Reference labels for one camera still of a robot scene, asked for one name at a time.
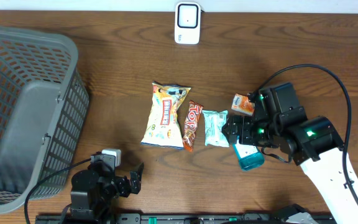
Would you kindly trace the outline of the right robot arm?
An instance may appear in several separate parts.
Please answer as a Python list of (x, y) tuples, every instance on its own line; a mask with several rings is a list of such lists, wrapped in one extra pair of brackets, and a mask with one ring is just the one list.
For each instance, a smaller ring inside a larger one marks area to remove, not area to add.
[(279, 148), (318, 189), (337, 223), (358, 223), (358, 178), (344, 141), (324, 116), (308, 119), (291, 83), (257, 92), (252, 116), (231, 115), (229, 144)]

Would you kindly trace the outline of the light blue snack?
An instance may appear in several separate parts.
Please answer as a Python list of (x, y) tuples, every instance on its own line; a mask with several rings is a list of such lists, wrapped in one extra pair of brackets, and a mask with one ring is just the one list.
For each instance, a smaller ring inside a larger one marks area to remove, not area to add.
[(204, 116), (204, 130), (205, 130), (205, 145), (212, 145), (218, 147), (229, 147), (229, 143), (222, 133), (222, 128), (226, 124), (228, 111), (221, 112), (203, 110)]

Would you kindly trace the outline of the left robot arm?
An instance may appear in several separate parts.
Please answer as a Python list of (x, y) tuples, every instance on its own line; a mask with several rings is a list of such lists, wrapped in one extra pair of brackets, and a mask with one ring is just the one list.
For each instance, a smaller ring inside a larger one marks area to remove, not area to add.
[(130, 171), (130, 177), (115, 174), (115, 163), (93, 161), (86, 170), (71, 179), (71, 204), (63, 211), (60, 223), (116, 223), (112, 201), (138, 194), (141, 190), (144, 163)]

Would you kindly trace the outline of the orange small snack packet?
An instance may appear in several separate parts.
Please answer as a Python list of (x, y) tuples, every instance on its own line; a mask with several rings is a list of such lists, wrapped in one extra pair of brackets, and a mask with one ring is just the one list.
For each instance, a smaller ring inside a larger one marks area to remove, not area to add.
[(255, 104), (252, 103), (247, 96), (236, 93), (232, 101), (231, 109), (247, 116), (252, 116), (254, 114)]

